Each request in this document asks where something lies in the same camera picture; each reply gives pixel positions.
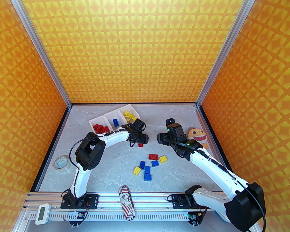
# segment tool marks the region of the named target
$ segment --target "clear tape roll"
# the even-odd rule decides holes
[[[61,156],[58,157],[55,161],[54,161],[54,169],[56,169],[57,171],[59,171],[60,173],[69,171],[69,168],[71,167],[71,162],[69,160],[68,156]]]

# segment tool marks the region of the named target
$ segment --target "orange plush monster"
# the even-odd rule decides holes
[[[188,138],[197,140],[200,144],[202,144],[203,148],[208,149],[206,134],[201,129],[192,128],[188,133]]]

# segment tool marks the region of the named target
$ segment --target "blue lego brick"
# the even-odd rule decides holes
[[[116,119],[116,118],[115,118],[115,119],[113,119],[113,122],[114,122],[114,126],[115,126],[115,127],[119,126],[119,124],[118,124],[118,121],[117,121],[117,119]]]
[[[145,174],[150,174],[150,166],[145,166]]]
[[[157,166],[159,166],[159,162],[158,162],[157,160],[153,160],[153,161],[152,161],[152,166],[153,166],[153,167],[157,167]]]
[[[140,169],[144,169],[145,168],[145,161],[141,161],[140,163]]]
[[[145,181],[151,181],[152,180],[152,175],[151,174],[144,174],[144,180]]]

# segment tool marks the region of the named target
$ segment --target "american flag pattern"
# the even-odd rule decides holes
[[[128,221],[133,220],[135,218],[135,209],[128,186],[120,187],[118,193],[125,219]]]

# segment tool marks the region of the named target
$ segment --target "orange patterned wall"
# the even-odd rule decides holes
[[[243,0],[22,0],[73,103],[195,102]]]
[[[0,0],[0,231],[11,231],[65,108],[10,0]]]
[[[290,0],[257,0],[202,104],[236,174],[290,231]]]

